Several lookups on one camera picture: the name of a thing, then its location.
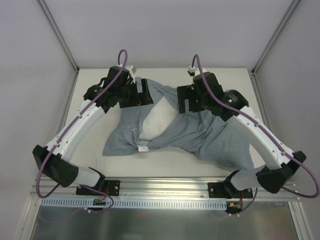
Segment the white pillow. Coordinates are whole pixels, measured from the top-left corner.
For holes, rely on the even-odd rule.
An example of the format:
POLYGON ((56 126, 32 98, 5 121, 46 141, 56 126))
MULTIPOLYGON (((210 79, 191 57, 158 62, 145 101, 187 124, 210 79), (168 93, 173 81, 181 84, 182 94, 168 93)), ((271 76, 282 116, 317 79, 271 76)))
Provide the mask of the white pillow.
POLYGON ((177 110, 165 97, 162 97, 144 119, 139 138, 143 141, 152 141, 159 137, 177 116, 177 110))

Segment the grey-blue pillowcase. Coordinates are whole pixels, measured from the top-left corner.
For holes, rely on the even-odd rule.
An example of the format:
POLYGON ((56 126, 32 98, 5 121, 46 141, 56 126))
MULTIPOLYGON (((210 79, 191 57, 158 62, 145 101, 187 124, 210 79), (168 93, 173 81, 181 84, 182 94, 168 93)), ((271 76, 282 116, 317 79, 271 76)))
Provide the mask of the grey-blue pillowcase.
POLYGON ((162 133, 143 137, 144 121, 153 108, 167 100, 177 111, 177 90, 151 79, 147 80, 153 104, 123 108, 117 127, 109 135, 103 156, 126 156, 138 152, 139 146, 149 150, 166 147, 181 148, 202 161, 216 162, 236 170, 252 170, 254 163, 248 140, 210 111, 178 114, 162 133))

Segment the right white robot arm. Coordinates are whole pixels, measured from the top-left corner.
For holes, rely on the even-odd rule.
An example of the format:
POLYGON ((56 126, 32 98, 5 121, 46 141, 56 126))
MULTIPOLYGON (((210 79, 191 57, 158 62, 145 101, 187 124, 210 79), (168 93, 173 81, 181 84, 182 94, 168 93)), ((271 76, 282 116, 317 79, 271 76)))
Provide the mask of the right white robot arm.
POLYGON ((262 168, 233 172, 225 180, 225 194, 234 198, 242 190, 256 187, 278 193, 306 160, 306 155, 279 142, 245 97, 234 89, 224 91, 214 73, 201 74, 194 68, 188 74, 193 83, 177 87, 179 113, 210 111, 244 135, 264 161, 262 168))

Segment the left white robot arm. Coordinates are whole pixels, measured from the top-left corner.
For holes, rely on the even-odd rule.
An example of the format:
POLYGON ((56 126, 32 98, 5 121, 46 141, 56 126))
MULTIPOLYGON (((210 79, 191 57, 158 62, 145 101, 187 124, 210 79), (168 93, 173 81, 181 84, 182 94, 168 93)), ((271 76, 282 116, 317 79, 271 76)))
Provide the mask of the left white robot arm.
POLYGON ((136 81, 133 66, 112 66, 106 77, 90 86, 66 126, 45 146, 32 151, 40 172, 61 187, 87 185, 93 195, 104 191, 103 174, 92 168, 80 167, 71 159, 83 137, 110 108, 140 107, 153 104, 146 79, 136 81))

